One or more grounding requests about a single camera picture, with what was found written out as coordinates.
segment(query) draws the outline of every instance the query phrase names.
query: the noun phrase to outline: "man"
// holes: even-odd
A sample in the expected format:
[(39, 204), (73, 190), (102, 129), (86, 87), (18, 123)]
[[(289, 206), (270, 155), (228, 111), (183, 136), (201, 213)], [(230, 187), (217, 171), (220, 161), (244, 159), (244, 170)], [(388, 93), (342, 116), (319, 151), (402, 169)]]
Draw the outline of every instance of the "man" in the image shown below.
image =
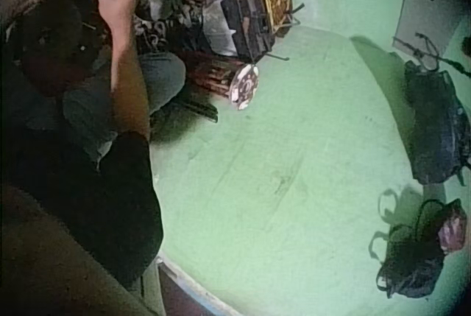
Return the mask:
[[(2, 33), (35, 1), (0, 0)], [(102, 70), (100, 77), (64, 94), (66, 124), (58, 120), (54, 102), (43, 98), (5, 59), (5, 54), (1, 74), (2, 191), (6, 191), (10, 203), (3, 207), (2, 230), (20, 226), (15, 215), (20, 215), (25, 206), (34, 205), (34, 198), (40, 205), (36, 209), (42, 212), (39, 215), (44, 218), (44, 210), (57, 218), (125, 288), (154, 260), (163, 239), (149, 162), (149, 114), (179, 91), (185, 73), (175, 56), (138, 57), (132, 29), (137, 3), (99, 0), (99, 13), (113, 40), (110, 75), (104, 77)], [(108, 150), (105, 147), (111, 141)], [(38, 235), (37, 231), (24, 233)], [(26, 240), (62, 248), (48, 243), (51, 234), (38, 238)], [(6, 253), (2, 256), (6, 280), (26, 278), (22, 273), (25, 265), (41, 275), (39, 281), (44, 280), (47, 271), (40, 267), (42, 264), (36, 266), (33, 256), (29, 256), (31, 264), (19, 263), (21, 246), (12, 249), (8, 241), (3, 241)], [(65, 243), (63, 248), (74, 243)], [(23, 248), (47, 253), (39, 247)], [(56, 255), (57, 251), (51, 252), (52, 258)], [(15, 288), (7, 295), (15, 295)]]

